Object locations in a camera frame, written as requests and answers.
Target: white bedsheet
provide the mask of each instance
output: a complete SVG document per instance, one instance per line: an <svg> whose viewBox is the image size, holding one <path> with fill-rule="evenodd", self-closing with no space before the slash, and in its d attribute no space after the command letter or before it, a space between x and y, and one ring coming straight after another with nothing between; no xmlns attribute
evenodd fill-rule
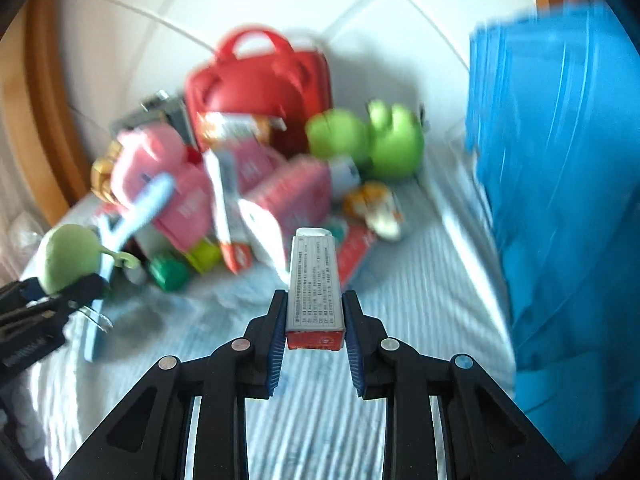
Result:
<svg viewBox="0 0 640 480"><path fill-rule="evenodd" d="M490 244L474 240L486 231L480 228L470 236L465 230L469 211L458 214L469 207L465 200L472 193L456 180L465 179L456 176L457 159L438 156L435 147L430 154L437 163L427 166L422 179L427 185L414 180L396 187L408 236L397 244L379 243L353 288L364 313L380 318L390 336L443 359L466 352L512 395L513 352L504 328L499 267L498 274L487 270L495 264ZM449 185L459 200L451 197ZM91 208L84 204L78 210L83 207ZM78 210L71 221L86 218ZM473 222L474 214L469 218ZM82 358L86 320L76 315L66 327L68 345L30 372L34 406L44 422L46 459L54 473L157 359L210 354L264 314L273 291L282 287L277 275L260 265L241 276L218 269L181 294L136 288L122 280L104 309L114 329L93 364ZM247 401L250 475L380 478L384 421L383 401L363 402L356 396L344 350L286 351L274 397ZM441 472L443 460L439 449Z"/></svg>

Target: pink toy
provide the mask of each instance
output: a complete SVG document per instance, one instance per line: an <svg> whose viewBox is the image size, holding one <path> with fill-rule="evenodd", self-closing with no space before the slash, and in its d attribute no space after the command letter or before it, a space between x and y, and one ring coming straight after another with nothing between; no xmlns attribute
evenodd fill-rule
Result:
<svg viewBox="0 0 640 480"><path fill-rule="evenodd" d="M122 151L111 173L114 197L128 209L147 182L169 173L175 179L174 194L153 224L176 249L189 251L212 226L213 193L202 163L188 161L180 134L168 124L120 133L118 142Z"/></svg>

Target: blue toothbrush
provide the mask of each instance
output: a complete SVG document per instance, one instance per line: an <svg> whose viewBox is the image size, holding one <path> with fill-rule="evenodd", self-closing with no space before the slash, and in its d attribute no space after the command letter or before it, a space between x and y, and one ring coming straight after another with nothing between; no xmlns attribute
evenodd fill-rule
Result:
<svg viewBox="0 0 640 480"><path fill-rule="evenodd" d="M107 215L98 218L98 232L102 245L110 251L117 253L122 250L124 244L141 228L151 222L160 214L169 203L175 189L175 179L168 173L160 173L146 184L145 188L136 197L133 207L126 216L120 219L111 228ZM100 265L100 276L107 282L111 278L115 259L104 254ZM95 300L91 306L96 314L101 314L102 300ZM84 340L84 358L93 362L96 355L98 338L98 325L88 323L86 338Z"/></svg>

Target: red packaging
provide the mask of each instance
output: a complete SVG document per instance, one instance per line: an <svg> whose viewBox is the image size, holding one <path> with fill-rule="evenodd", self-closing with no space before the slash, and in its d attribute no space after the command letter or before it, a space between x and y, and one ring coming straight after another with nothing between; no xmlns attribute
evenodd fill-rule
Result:
<svg viewBox="0 0 640 480"><path fill-rule="evenodd" d="M345 291L351 279L369 254L378 238L364 225L348 222L344 241L336 249L340 290Z"/></svg>
<svg viewBox="0 0 640 480"><path fill-rule="evenodd" d="M237 58L234 49L250 34L263 34L274 52ZM280 117L286 131L275 131L271 145L287 158L308 152L305 123L332 107L329 67L316 50L294 50L286 38L265 27L232 32L215 60L187 78L185 102L200 149L201 121L207 112Z"/></svg>

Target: plastic bag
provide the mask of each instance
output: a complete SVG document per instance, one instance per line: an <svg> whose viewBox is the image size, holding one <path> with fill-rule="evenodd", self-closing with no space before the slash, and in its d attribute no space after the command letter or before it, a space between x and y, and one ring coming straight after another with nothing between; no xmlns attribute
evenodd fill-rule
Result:
<svg viewBox="0 0 640 480"><path fill-rule="evenodd" d="M44 229L40 223L26 211L11 222L7 232L9 250L12 252L14 267L17 267L19 272L24 270L36 253L43 236Z"/></svg>

